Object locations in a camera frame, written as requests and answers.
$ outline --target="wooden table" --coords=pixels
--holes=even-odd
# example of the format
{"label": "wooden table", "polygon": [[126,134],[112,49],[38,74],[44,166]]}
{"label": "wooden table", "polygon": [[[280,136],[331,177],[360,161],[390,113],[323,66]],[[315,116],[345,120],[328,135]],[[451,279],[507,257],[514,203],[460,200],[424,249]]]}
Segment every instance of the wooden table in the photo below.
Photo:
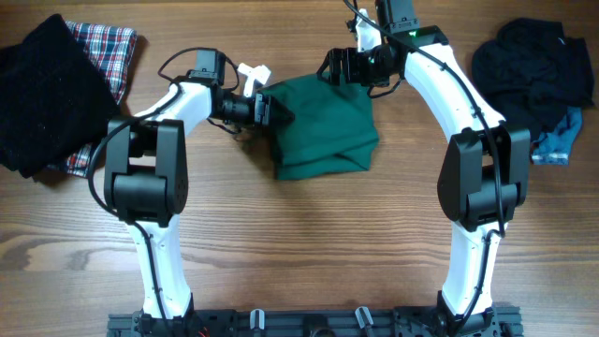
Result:
{"label": "wooden table", "polygon": [[[372,2],[363,2],[373,13]],[[587,38],[599,69],[593,0],[415,1],[469,69],[475,49],[517,17],[561,21]],[[341,1],[0,6],[0,46],[20,42],[52,13],[133,27],[140,40],[124,109],[167,90],[156,69],[175,51],[205,46],[266,64],[272,82],[314,73],[330,48],[354,45]],[[168,70],[182,74],[194,56]],[[246,154],[209,125],[187,139],[190,196],[184,267],[197,308],[351,309],[435,303],[451,226],[436,196],[446,151],[441,128],[404,85],[373,102],[381,144],[369,172],[277,183],[266,152]],[[599,152],[596,110],[562,167],[531,167],[527,201],[500,248],[493,298],[522,307],[527,336],[599,333]],[[103,173],[98,171],[97,184]],[[108,313],[142,304],[134,245],[95,205],[83,179],[24,180],[0,169],[0,335],[101,336]]]}

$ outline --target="wire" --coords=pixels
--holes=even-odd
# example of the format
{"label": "wire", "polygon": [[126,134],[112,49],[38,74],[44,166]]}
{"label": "wire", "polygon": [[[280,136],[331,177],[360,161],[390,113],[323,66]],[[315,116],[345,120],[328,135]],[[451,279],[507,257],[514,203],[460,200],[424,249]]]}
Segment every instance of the wire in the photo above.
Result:
{"label": "wire", "polygon": [[[354,7],[358,8],[358,0],[354,0]],[[354,20],[352,23],[354,24],[354,30],[357,31],[356,23],[358,23],[358,15],[354,15]]]}
{"label": "wire", "polygon": [[226,92],[232,92],[232,91],[235,91],[235,89],[237,89],[240,86],[240,73],[237,70],[239,68],[239,66],[237,66],[236,64],[234,64],[233,61],[231,61],[231,59],[228,58],[227,56],[225,56],[225,57],[226,57],[226,62],[229,63],[233,67],[233,70],[235,71],[235,78],[237,79],[237,82],[235,83],[234,87],[232,87],[232,88],[226,88],[226,89],[223,89],[223,90],[226,91]]}
{"label": "wire", "polygon": [[220,128],[221,130],[227,132],[229,135],[235,136],[235,135],[239,135],[241,133],[241,130],[239,128],[237,131],[231,130],[224,125],[218,125],[211,118],[207,118],[206,121],[208,121],[208,123],[210,123],[210,125],[216,126],[216,127]]}
{"label": "wire", "polygon": [[368,97],[370,99],[375,99],[375,98],[380,98],[380,97],[383,97],[383,96],[386,96],[389,94],[393,94],[393,93],[395,93],[397,88],[400,87],[400,84],[402,84],[402,79],[398,79],[397,82],[393,85],[393,87],[390,90],[387,90],[384,93],[376,94],[376,95],[371,95],[371,93],[373,92],[373,89],[375,88],[374,86],[371,86],[370,88],[368,88],[366,95],[368,95]]}
{"label": "wire", "polygon": [[158,277],[156,276],[156,267],[153,263],[153,252],[152,252],[152,242],[151,242],[151,238],[152,236],[148,235],[148,232],[143,229],[143,227],[138,224],[137,222],[134,222],[133,227],[137,228],[138,231],[141,233],[141,236],[143,236],[143,240],[146,243],[146,248],[148,250],[148,259],[150,260],[150,273],[152,274],[152,284],[153,284],[153,293],[156,295],[156,304],[158,304],[158,310],[160,310],[160,315],[162,316],[162,319],[165,320],[165,325],[167,324],[167,315],[165,314],[165,307],[162,304],[162,299],[160,298],[160,292],[162,291],[161,287],[158,287]]}
{"label": "wire", "polygon": [[505,218],[504,218],[504,205],[503,205],[503,201],[502,201],[501,169],[500,169],[500,165],[499,165],[499,150],[497,149],[497,143],[495,142],[495,138],[493,137],[493,135],[490,131],[489,125],[487,125],[487,121],[485,120],[485,116],[483,115],[482,110],[476,104],[475,98],[473,97],[472,93],[466,86],[466,83],[464,83],[464,81],[461,79],[461,77],[452,68],[447,66],[447,63],[445,63],[445,62],[439,60],[438,58],[434,57],[433,55],[421,50],[417,46],[406,43],[405,41],[401,41],[400,39],[393,36],[393,34],[391,34],[390,32],[383,29],[378,24],[372,22],[367,17],[362,15],[362,13],[360,13],[358,11],[357,7],[352,6],[348,0],[343,0],[343,2],[351,11],[353,11],[357,16],[359,16],[363,21],[365,21],[367,24],[369,24],[372,28],[378,30],[382,35],[386,36],[388,39],[392,39],[393,41],[403,45],[404,47],[407,47],[409,50],[419,52],[420,54],[422,54],[423,56],[425,56],[429,60],[433,61],[438,66],[440,66],[442,70],[447,71],[456,80],[456,82],[460,85],[462,91],[466,94],[466,96],[468,97],[468,100],[471,102],[472,107],[475,110],[475,116],[478,118],[480,123],[483,125],[485,136],[487,137],[487,140],[489,142],[490,155],[493,158],[493,171],[495,174],[495,207],[496,207],[496,211],[497,211],[497,223],[499,225],[499,231],[490,230],[487,234],[487,237],[485,238],[485,252],[483,254],[483,260],[481,261],[481,271],[478,275],[478,283],[477,283],[477,287],[475,290],[475,295],[473,296],[473,299],[469,304],[466,315],[464,315],[464,318],[458,325],[458,328],[455,329],[455,331],[453,331],[452,336],[456,336],[458,333],[460,333],[460,329],[463,328],[463,326],[466,324],[466,321],[468,320],[468,318],[470,318],[470,315],[472,314],[473,310],[475,309],[476,303],[478,302],[478,298],[480,297],[480,294],[483,291],[482,287],[484,285],[485,273],[486,273],[487,264],[489,261],[490,238],[492,237],[492,235],[498,235],[500,238],[505,237]]}
{"label": "wire", "polygon": [[483,259],[480,264],[480,272],[478,275],[478,282],[477,282],[476,288],[475,288],[475,295],[473,296],[472,300],[470,301],[470,304],[468,305],[468,309],[466,309],[466,313],[464,314],[464,317],[461,319],[458,326],[456,326],[456,328],[454,328],[453,331],[450,331],[451,332],[449,334],[450,336],[455,337],[458,335],[458,333],[460,333],[460,330],[464,327],[464,325],[468,321],[468,318],[470,318],[470,315],[475,310],[476,303],[478,302],[480,295],[482,295],[482,293],[483,293],[483,287],[485,286],[485,274],[487,273],[487,265],[489,263],[491,238],[493,235],[501,236],[501,233],[499,231],[493,229],[493,230],[490,230],[487,233],[487,236],[483,239],[485,248],[483,251]]}

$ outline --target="black garment pile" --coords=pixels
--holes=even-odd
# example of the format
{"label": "black garment pile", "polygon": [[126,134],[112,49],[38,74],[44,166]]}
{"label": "black garment pile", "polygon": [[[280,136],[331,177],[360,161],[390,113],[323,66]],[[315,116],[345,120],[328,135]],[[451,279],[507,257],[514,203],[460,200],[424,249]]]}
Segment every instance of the black garment pile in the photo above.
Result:
{"label": "black garment pile", "polygon": [[475,52],[472,74],[480,94],[507,121],[528,126],[531,140],[552,132],[568,107],[593,104],[585,40],[565,37],[560,22],[510,22]]}
{"label": "black garment pile", "polygon": [[0,164],[23,177],[101,139],[119,113],[60,15],[0,51]]}

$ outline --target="plaid shirt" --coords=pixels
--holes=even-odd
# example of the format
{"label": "plaid shirt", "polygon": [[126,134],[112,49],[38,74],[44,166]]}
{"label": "plaid shirt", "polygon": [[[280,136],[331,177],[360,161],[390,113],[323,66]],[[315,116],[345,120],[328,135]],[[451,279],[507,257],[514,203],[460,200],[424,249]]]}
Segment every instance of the plaid shirt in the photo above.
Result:
{"label": "plaid shirt", "polygon": [[[99,70],[114,100],[119,104],[124,95],[127,68],[133,56],[137,32],[131,28],[101,24],[66,22],[66,25]],[[67,159],[48,165],[48,168],[85,177],[96,146],[94,143],[86,144]]]}

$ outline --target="white plastic clip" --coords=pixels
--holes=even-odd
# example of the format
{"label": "white plastic clip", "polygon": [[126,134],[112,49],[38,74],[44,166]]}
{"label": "white plastic clip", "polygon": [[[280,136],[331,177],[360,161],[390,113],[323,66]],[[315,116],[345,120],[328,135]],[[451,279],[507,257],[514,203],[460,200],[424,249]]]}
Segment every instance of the white plastic clip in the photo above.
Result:
{"label": "white plastic clip", "polygon": [[[368,11],[365,8],[361,8],[359,12],[368,18]],[[381,33],[360,17],[356,20],[356,35],[358,36],[358,52],[369,51],[381,45]]]}
{"label": "white plastic clip", "polygon": [[247,77],[247,81],[245,81],[245,86],[243,87],[243,95],[246,97],[251,97],[254,94],[255,81],[264,85],[270,77],[270,69],[264,65],[252,68],[245,63],[242,63],[237,68],[237,71]]}

